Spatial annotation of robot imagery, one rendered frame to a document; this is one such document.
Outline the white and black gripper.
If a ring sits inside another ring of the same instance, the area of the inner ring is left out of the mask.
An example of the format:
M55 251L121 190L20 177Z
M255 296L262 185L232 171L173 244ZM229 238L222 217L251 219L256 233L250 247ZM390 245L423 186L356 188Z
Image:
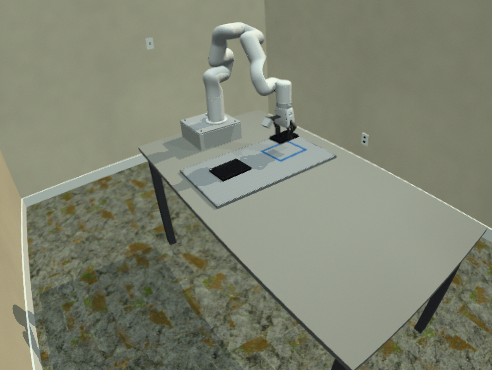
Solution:
M297 126L294 124L294 113L292 108L288 109L280 109L280 108L275 108L275 115L281 116L278 119L275 119L275 122L273 122L274 127L275 127L275 134L280 133L280 126L287 128L288 132L287 133L287 139L291 140L293 139L293 132L297 128ZM293 128L292 128L293 127ZM290 130L290 129L291 130Z

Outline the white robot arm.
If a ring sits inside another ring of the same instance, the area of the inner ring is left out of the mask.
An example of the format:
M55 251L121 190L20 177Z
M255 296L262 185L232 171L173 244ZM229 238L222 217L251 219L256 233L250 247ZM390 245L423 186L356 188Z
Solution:
M227 48L227 40L239 37L250 62L250 77L258 94L267 96L276 92L277 108L288 109L292 107L291 82L277 78L266 80L264 78L262 69L266 56L261 47L264 42L264 35L259 30L244 23L224 24L217 26L212 34L208 62L211 67L215 68L211 68L203 74L208 111L205 113L207 124L219 125L228 120L224 115L223 90L220 83L229 79L234 62L234 54Z

